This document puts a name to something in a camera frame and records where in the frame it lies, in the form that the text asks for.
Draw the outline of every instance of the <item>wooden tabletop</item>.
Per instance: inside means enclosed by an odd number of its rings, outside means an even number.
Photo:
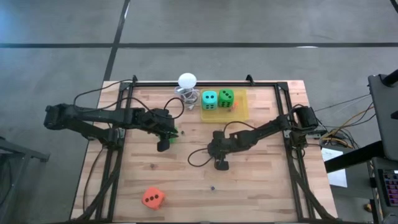
[[[304,82],[287,82],[292,104],[308,105]],[[98,106],[115,102],[118,88],[115,85],[103,90]],[[260,126],[279,115],[273,88],[246,89],[250,117],[248,124]],[[133,95],[149,108],[163,108],[168,99],[175,97],[172,87],[134,88]],[[132,101],[132,107],[141,105]],[[167,109],[176,116],[181,111],[181,105],[174,101]],[[96,125],[107,128],[107,124]],[[218,171],[212,162],[203,167],[192,167],[187,163],[187,157],[192,151],[206,147],[212,139],[212,131],[223,129],[224,124],[202,123],[200,106],[196,106],[191,111],[185,110],[175,120],[175,125],[185,134],[180,134],[165,152],[157,152],[158,138],[153,134],[140,130],[127,131],[114,222],[297,221],[282,133],[260,140],[248,151],[228,154],[229,170]],[[248,128],[242,124],[232,124],[228,126],[227,133],[242,129]],[[72,218],[82,213],[83,189],[100,150],[98,141],[89,143]],[[305,150],[304,161],[310,188],[327,211],[337,217],[321,151],[318,146],[309,146]],[[105,155],[106,149],[91,176],[86,207],[100,188]],[[203,151],[195,154],[191,162],[201,164],[208,158],[207,152]],[[160,210],[153,211],[141,203],[141,197],[149,187],[157,187],[166,194]],[[104,214],[107,212],[108,200],[105,200]],[[302,194],[301,200],[305,213],[307,209]]]

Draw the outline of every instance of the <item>robotic arm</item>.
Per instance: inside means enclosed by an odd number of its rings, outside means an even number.
[[[297,116],[300,125],[294,120],[294,114]],[[229,134],[225,138],[223,131],[213,131],[213,140],[207,146],[208,153],[215,158],[215,168],[218,170],[228,170],[228,162],[225,156],[232,152],[241,152],[249,150],[256,145],[258,140],[266,138],[279,131],[289,130],[289,140],[292,147],[305,147],[307,140],[305,136],[318,127],[317,117],[312,108],[302,106],[294,108],[289,114],[278,116],[256,129],[238,131]]]
[[[178,137],[174,128],[174,119],[167,109],[121,108],[114,111],[82,108],[59,104],[47,106],[44,126],[51,130],[70,129],[81,133],[87,139],[98,139],[107,147],[119,147],[117,128],[101,129],[85,121],[113,124],[123,129],[140,129],[160,137],[157,150],[163,152],[170,147],[169,139]]]

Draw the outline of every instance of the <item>yellow tray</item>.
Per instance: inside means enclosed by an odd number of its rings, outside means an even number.
[[[204,91],[216,91],[217,99],[218,92],[225,88],[205,88],[200,90],[200,96]],[[200,110],[200,118],[205,123],[227,123],[231,121],[247,121],[249,119],[249,110],[248,110],[248,98],[246,96],[245,89],[235,89],[231,88],[234,91],[234,104],[238,102],[237,107],[234,110],[230,110],[229,108],[220,108],[217,106],[215,110]]]

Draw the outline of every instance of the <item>concrete floor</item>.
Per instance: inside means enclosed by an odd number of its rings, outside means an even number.
[[[0,0],[0,43],[111,43],[124,0]],[[121,42],[396,42],[389,0],[132,0]],[[43,127],[46,105],[101,86],[111,49],[0,49],[0,136],[42,152],[19,194],[13,223],[68,219],[87,145]],[[395,48],[119,49],[111,80],[305,80],[314,108],[369,93],[367,76],[397,69]],[[98,93],[81,105],[95,107]],[[337,125],[370,98],[317,115]],[[380,139],[374,119],[351,128],[360,145]],[[340,218],[370,221],[359,198],[335,195]]]

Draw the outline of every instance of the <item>cyan die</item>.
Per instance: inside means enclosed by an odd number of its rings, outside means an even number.
[[[217,92],[216,91],[204,91],[201,95],[201,107],[204,110],[217,109]]]

